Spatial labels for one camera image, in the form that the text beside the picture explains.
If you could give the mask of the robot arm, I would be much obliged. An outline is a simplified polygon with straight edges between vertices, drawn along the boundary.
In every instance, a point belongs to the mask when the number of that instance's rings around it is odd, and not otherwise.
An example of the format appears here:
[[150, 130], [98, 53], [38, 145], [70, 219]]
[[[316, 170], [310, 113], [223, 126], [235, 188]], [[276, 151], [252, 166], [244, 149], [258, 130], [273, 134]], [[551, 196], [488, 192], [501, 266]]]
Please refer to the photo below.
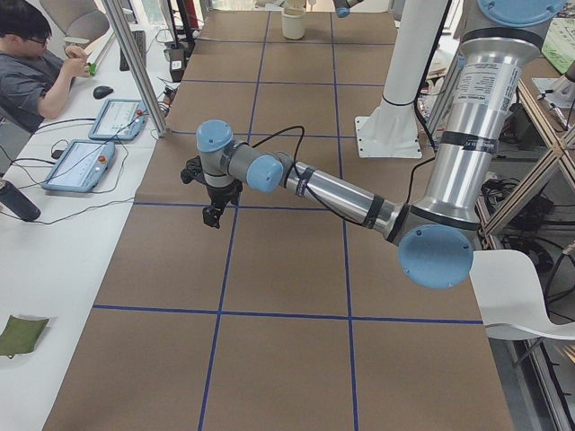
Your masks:
[[338, 18], [349, 16], [351, 9], [363, 0], [333, 0], [333, 7]]
[[438, 142], [422, 198], [394, 203], [286, 154], [265, 154], [237, 141], [220, 119], [202, 123], [198, 155], [186, 162], [183, 182], [203, 184], [210, 204], [205, 224], [218, 226], [244, 187], [269, 193], [277, 187], [310, 198], [353, 224], [375, 230], [398, 248], [403, 272], [415, 283], [447, 288], [473, 265], [474, 212], [481, 185], [509, 115], [518, 80], [543, 46], [561, 1], [471, 1], [460, 50], [464, 66]]

